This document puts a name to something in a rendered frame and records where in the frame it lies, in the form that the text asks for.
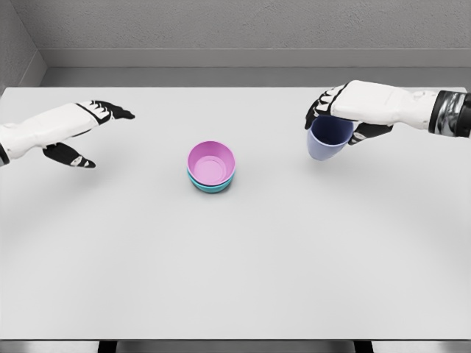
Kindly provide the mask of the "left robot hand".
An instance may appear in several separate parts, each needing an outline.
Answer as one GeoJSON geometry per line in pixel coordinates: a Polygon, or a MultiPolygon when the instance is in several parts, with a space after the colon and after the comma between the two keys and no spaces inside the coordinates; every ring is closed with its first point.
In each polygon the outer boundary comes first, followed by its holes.
{"type": "Polygon", "coordinates": [[[96,164],[64,144],[69,138],[84,135],[111,120],[132,120],[135,115],[107,101],[91,100],[65,104],[34,117],[39,124],[35,130],[43,154],[63,165],[95,168],[96,164]]]}

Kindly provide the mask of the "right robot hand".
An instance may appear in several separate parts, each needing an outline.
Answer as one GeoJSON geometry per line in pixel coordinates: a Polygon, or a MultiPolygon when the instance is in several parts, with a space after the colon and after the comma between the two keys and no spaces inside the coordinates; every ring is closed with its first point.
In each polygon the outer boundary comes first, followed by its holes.
{"type": "Polygon", "coordinates": [[[329,116],[358,124],[348,141],[350,146],[388,134],[394,127],[394,110],[388,105],[393,90],[359,80],[328,89],[309,107],[304,129],[310,129],[318,117],[329,116]]]}

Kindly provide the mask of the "lavender blue cup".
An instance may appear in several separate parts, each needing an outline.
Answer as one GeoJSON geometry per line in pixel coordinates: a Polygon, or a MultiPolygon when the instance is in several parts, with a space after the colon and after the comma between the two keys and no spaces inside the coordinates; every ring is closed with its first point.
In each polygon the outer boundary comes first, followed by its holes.
{"type": "Polygon", "coordinates": [[[347,145],[353,131],[352,121],[329,115],[317,117],[307,134],[309,155],[318,161],[330,159],[347,145]]]}

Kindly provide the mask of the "pink bowl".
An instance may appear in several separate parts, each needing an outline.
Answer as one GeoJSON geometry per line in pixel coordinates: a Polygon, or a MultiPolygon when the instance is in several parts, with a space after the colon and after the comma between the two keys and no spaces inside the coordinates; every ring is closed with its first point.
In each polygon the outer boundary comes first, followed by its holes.
{"type": "Polygon", "coordinates": [[[235,173],[236,159],[225,144],[207,140],[193,146],[188,153],[187,171],[199,184],[217,186],[235,173]]]}

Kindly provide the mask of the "teal bowl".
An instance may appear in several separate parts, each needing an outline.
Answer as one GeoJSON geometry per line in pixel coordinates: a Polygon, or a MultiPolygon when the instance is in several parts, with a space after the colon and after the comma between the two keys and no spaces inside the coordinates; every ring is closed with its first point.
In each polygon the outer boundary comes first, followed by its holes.
{"type": "Polygon", "coordinates": [[[230,183],[233,181],[234,174],[230,176],[230,178],[226,181],[223,182],[219,185],[203,185],[199,182],[197,182],[190,174],[190,171],[187,171],[187,175],[189,179],[191,180],[191,183],[200,191],[203,191],[205,193],[219,193],[225,190],[226,188],[229,187],[230,183]]]}

